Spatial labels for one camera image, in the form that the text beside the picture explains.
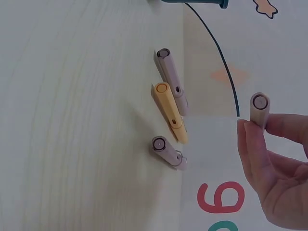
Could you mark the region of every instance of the teal object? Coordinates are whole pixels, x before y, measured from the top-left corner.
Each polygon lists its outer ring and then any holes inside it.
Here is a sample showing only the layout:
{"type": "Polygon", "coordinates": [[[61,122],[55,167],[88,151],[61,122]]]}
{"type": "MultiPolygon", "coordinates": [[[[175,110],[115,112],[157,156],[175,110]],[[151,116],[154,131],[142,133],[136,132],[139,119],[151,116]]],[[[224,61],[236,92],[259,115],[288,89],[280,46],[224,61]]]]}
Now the teal object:
{"type": "Polygon", "coordinates": [[[214,3],[219,4],[222,9],[226,9],[228,7],[229,0],[162,0],[168,3],[214,3]]]}
{"type": "Polygon", "coordinates": [[[230,231],[239,231],[237,226],[233,222],[228,221],[228,220],[223,220],[223,221],[217,222],[216,224],[212,225],[208,229],[208,231],[217,231],[217,230],[220,230],[220,229],[223,229],[223,228],[226,228],[230,231]]]}

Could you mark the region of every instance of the printed number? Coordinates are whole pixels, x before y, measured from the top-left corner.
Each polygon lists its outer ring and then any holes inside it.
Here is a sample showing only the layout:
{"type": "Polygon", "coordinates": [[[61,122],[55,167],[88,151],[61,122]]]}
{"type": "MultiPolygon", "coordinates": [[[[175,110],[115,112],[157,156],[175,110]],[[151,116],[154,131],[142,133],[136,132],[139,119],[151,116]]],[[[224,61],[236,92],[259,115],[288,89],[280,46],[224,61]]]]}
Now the printed number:
{"type": "Polygon", "coordinates": [[[235,213],[239,211],[244,203],[245,191],[242,186],[237,182],[226,182],[218,186],[214,194],[214,205],[209,205],[205,201],[205,193],[207,190],[207,184],[202,184],[198,190],[197,201],[205,212],[208,213],[235,213]],[[225,189],[234,189],[238,194],[238,200],[235,205],[222,206],[222,193],[225,189]]]}
{"type": "Polygon", "coordinates": [[[217,230],[220,230],[220,229],[223,229],[223,228],[227,228],[230,231],[239,231],[237,226],[233,222],[228,221],[228,220],[217,222],[216,224],[212,225],[208,229],[208,231],[217,231],[217,230]]]}

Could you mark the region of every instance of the highlighter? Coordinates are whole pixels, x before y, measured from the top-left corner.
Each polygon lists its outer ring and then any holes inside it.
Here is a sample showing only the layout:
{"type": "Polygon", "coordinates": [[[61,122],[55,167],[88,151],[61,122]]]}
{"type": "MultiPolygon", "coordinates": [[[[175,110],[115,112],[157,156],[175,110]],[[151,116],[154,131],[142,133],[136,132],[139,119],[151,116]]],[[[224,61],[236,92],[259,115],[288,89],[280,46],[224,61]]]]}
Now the highlighter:
{"type": "Polygon", "coordinates": [[[270,99],[263,93],[258,92],[250,100],[250,121],[257,124],[263,131],[266,127],[269,112],[270,99]]]}
{"type": "Polygon", "coordinates": [[[154,137],[151,142],[151,149],[175,169],[186,169],[187,158],[180,151],[175,150],[165,137],[154,137]]]}
{"type": "Polygon", "coordinates": [[[174,135],[180,143],[186,144],[188,142],[187,131],[171,93],[169,84],[158,83],[154,87],[154,92],[168,118],[174,135]]]}
{"type": "Polygon", "coordinates": [[[188,102],[184,90],[180,84],[178,73],[169,49],[164,48],[157,52],[157,59],[164,73],[166,82],[170,85],[175,103],[181,116],[188,113],[188,102]]]}

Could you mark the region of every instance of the red number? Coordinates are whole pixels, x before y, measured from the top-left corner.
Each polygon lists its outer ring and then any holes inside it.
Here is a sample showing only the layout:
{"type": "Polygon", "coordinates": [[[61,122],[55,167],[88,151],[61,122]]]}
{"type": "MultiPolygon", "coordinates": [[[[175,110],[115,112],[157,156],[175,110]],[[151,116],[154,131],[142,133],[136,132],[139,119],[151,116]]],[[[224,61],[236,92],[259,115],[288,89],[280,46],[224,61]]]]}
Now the red number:
{"type": "Polygon", "coordinates": [[[205,201],[205,193],[207,190],[207,184],[202,184],[198,190],[197,201],[205,212],[208,213],[235,213],[239,211],[244,203],[245,191],[242,186],[237,182],[226,182],[218,186],[214,194],[214,205],[209,205],[205,201]],[[238,200],[235,205],[222,206],[222,193],[225,189],[234,189],[238,194],[238,200]]]}

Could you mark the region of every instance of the finger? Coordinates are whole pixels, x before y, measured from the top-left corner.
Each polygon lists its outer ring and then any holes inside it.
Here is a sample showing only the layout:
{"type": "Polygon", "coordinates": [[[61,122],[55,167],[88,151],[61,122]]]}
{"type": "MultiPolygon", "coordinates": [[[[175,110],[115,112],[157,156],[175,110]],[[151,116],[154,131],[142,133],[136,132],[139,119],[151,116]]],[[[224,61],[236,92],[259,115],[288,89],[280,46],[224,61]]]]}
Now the finger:
{"type": "Polygon", "coordinates": [[[270,114],[266,126],[269,134],[304,143],[308,137],[308,116],[294,114],[270,114]]]}
{"type": "Polygon", "coordinates": [[[254,184],[262,203],[277,182],[277,176],[268,156],[262,129],[253,122],[244,126],[254,184]]]}
{"type": "Polygon", "coordinates": [[[243,119],[237,122],[237,147],[238,147],[238,151],[239,151],[240,159],[242,162],[245,177],[248,183],[254,188],[253,176],[251,173],[250,160],[249,160],[247,145],[246,145],[246,131],[244,127],[244,123],[246,122],[247,120],[243,120],[243,119]]]}
{"type": "Polygon", "coordinates": [[[293,177],[297,169],[301,165],[305,164],[305,162],[282,156],[271,151],[268,151],[268,154],[272,165],[275,167],[275,170],[280,171],[288,177],[293,177]]]}
{"type": "Polygon", "coordinates": [[[294,173],[294,178],[296,180],[307,180],[308,179],[308,165],[307,163],[299,166],[294,173]]]}

